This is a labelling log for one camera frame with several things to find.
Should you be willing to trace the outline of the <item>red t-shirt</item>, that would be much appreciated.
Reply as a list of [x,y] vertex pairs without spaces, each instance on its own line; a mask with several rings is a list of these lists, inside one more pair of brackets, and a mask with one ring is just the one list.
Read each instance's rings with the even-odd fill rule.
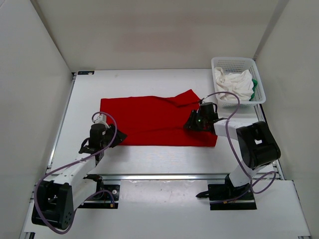
[[100,100],[100,111],[112,116],[118,130],[127,135],[122,146],[214,147],[217,136],[184,129],[199,97],[188,90],[174,97],[126,97]]

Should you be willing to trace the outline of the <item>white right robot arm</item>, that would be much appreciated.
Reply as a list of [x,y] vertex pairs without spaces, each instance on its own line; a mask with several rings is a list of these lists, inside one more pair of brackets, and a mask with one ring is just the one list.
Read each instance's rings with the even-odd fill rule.
[[200,104],[191,111],[184,128],[227,138],[239,166],[226,177],[224,194],[235,199],[261,169],[281,157],[281,151],[266,122],[244,124],[220,118],[214,107],[211,102]]

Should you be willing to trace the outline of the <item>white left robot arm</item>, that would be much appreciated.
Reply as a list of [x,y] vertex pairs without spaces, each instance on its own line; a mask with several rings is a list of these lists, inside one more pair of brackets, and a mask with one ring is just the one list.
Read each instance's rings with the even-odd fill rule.
[[82,141],[75,163],[60,169],[58,175],[38,183],[34,194],[32,223],[65,234],[71,228],[77,208],[85,201],[109,200],[111,207],[114,207],[112,190],[105,188],[100,175],[90,172],[104,157],[106,147],[113,148],[126,138],[127,135],[114,124],[91,125],[89,137]]

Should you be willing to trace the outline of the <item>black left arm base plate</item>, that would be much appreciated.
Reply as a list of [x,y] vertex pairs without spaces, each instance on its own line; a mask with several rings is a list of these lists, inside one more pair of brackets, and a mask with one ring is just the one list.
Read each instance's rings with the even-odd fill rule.
[[111,198],[110,194],[107,192],[102,192],[91,199],[82,203],[80,209],[117,209],[119,206],[120,197],[120,181],[103,181],[104,190],[107,190],[113,196]]

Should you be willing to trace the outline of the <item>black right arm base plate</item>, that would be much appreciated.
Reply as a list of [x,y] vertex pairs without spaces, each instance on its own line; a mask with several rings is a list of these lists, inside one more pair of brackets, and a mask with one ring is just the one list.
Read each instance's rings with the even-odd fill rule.
[[239,188],[226,184],[208,184],[208,190],[198,193],[196,198],[208,198],[211,211],[257,209],[254,195],[248,184]]

